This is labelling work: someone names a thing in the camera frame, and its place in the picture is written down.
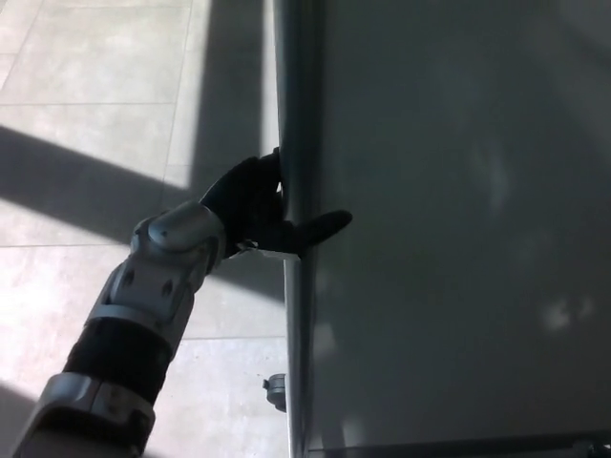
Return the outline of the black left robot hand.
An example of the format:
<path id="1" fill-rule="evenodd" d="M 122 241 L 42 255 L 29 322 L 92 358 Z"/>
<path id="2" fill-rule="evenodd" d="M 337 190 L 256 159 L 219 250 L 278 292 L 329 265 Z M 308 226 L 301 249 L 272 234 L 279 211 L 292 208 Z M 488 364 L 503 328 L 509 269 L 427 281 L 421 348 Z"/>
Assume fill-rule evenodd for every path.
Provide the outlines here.
<path id="1" fill-rule="evenodd" d="M 285 218 L 280 150 L 250 157 L 220 177 L 200 200 L 221 221 L 225 255 L 260 251 L 281 258 L 302 258 L 352 221 L 337 210 L 295 224 Z"/>

